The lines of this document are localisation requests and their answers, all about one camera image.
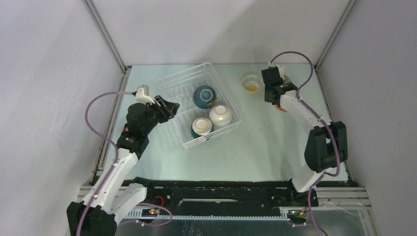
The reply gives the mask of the yellow patterned bowl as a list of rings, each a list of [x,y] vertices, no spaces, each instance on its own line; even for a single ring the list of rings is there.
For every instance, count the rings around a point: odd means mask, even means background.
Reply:
[[[241,85],[249,93],[258,93],[263,87],[263,79],[257,74],[246,74],[241,78]]]

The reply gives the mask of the dark teal bowl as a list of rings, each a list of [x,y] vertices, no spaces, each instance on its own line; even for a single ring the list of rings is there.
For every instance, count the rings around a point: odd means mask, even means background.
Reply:
[[[202,85],[193,91],[192,101],[198,108],[210,109],[216,104],[217,93],[213,87]]]

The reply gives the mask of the white and navy bowl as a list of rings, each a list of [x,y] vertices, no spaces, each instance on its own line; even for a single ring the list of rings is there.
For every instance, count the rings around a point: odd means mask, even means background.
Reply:
[[[199,138],[214,131],[214,126],[208,118],[197,118],[191,124],[191,135]]]

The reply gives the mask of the plain white bowl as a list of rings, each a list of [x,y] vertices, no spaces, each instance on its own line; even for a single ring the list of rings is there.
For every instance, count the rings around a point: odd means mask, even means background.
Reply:
[[[217,127],[224,127],[232,122],[233,114],[226,105],[216,105],[209,112],[209,119]]]

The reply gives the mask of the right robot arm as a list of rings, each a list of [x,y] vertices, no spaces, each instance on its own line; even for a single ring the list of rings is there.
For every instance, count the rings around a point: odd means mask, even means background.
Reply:
[[[305,192],[316,186],[324,176],[339,175],[341,163],[348,157],[346,125],[318,114],[301,97],[298,87],[284,82],[279,67],[269,67],[261,73],[265,84],[265,101],[292,115],[308,135],[305,164],[292,178],[292,188],[286,192],[288,203],[298,206],[305,200]]]

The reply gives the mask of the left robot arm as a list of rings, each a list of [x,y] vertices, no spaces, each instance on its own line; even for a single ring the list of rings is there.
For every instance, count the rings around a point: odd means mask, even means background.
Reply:
[[[138,163],[149,144],[148,135],[160,123],[173,119],[180,105],[157,95],[138,98],[127,109],[126,124],[117,142],[109,141],[115,156],[91,191],[80,202],[71,202],[67,219],[72,236],[113,236],[122,219],[139,203],[149,205],[155,191],[132,183],[117,195],[129,171]]]

